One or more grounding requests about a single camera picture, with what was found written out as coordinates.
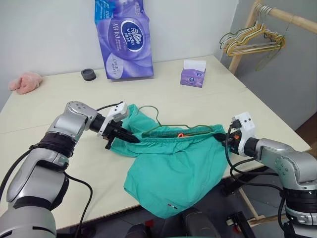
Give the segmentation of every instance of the table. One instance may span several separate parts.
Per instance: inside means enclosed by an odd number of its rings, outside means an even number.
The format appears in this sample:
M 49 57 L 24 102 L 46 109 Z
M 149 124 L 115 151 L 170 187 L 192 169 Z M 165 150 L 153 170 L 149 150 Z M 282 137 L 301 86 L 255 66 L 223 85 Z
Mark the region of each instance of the table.
M 137 106 L 154 105 L 162 123 L 222 124 L 228 129 L 231 118 L 248 111 L 257 127 L 257 138 L 270 138 L 289 144 L 298 151 L 309 150 L 304 142 L 271 109 L 232 75 L 214 56 L 197 58 L 207 61 L 203 88 L 180 85 L 183 60 L 154 64 L 153 79 L 110 82 L 103 69 L 96 70 L 97 79 L 84 81 L 79 72 L 47 76 L 41 86 L 26 95 L 12 93 L 0 113 L 0 177 L 31 144 L 44 136 L 49 125 L 63 112 L 68 101 L 81 101 L 93 108 L 125 100 Z M 145 113 L 154 116 L 147 108 Z M 125 176 L 134 159 L 105 150 L 106 141 L 86 131 L 70 158 L 67 172 L 88 182 L 94 196 L 84 221 L 91 221 L 138 206 L 139 203 L 123 190 Z M 244 159 L 233 155 L 236 163 Z M 242 170 L 262 165 L 244 164 Z M 229 169 L 224 178 L 229 176 Z M 53 210 L 58 229 L 79 222 L 88 200 L 88 189 L 70 182 L 63 203 Z M 0 215 L 7 208 L 2 198 Z

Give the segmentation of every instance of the small tissue box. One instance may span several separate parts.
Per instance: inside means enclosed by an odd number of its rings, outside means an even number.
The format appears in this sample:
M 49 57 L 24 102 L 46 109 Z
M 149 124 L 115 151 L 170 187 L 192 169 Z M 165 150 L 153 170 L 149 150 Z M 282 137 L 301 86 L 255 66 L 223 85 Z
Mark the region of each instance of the small tissue box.
M 202 88 L 205 72 L 205 60 L 186 59 L 184 61 L 184 69 L 181 73 L 180 84 Z

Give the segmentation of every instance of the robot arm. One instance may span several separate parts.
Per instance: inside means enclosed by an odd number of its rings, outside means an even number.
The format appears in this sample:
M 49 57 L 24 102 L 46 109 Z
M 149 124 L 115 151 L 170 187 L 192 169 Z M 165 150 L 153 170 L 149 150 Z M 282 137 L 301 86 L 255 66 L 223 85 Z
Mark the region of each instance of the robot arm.
M 277 172 L 291 230 L 298 235 L 317 238 L 317 160 L 289 145 L 254 138 L 255 126 L 249 113 L 242 113 L 232 121 L 231 126 L 236 131 L 229 137 L 230 151 L 255 157 L 256 161 Z
M 0 238 L 55 237 L 51 210 L 61 202 L 68 188 L 64 171 L 68 158 L 85 130 L 107 139 L 106 149 L 115 137 L 131 143 L 139 140 L 121 127 L 128 116 L 125 102 L 110 109 L 107 117 L 80 102 L 69 102 L 63 114 L 49 127 L 12 180 L 6 200 L 8 210 L 0 217 Z

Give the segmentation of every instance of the pink towel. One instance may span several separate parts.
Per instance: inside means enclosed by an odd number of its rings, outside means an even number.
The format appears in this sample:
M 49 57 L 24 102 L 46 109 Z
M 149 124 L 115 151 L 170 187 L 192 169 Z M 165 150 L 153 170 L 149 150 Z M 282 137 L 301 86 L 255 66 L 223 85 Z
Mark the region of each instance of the pink towel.
M 37 73 L 25 72 L 21 77 L 9 83 L 9 90 L 25 94 L 39 87 L 42 80 L 42 77 Z

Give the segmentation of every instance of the teal fabric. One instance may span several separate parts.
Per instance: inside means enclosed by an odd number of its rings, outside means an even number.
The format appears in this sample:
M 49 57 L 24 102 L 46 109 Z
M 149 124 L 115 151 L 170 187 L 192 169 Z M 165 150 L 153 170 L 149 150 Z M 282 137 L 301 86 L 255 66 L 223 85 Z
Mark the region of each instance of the teal fabric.
M 224 147 L 212 135 L 225 133 L 222 125 L 213 125 L 213 132 L 181 138 L 177 138 L 179 133 L 210 129 L 163 126 L 144 135 L 157 123 L 142 112 L 137 113 L 135 105 L 129 106 L 129 112 L 122 126 L 133 132 L 140 143 L 116 138 L 111 150 L 136 158 L 124 189 L 142 207 L 160 218 L 168 218 L 192 207 L 221 180 L 227 162 Z

